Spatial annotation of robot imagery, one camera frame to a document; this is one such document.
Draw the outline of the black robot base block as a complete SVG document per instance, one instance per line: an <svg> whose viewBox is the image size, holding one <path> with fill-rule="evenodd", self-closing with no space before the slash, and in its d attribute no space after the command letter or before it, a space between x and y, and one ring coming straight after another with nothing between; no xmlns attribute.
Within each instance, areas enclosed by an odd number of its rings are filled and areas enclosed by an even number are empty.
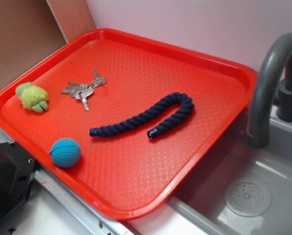
<svg viewBox="0 0 292 235"><path fill-rule="evenodd" d="M0 143L0 226L28 201L36 167L18 143Z"/></svg>

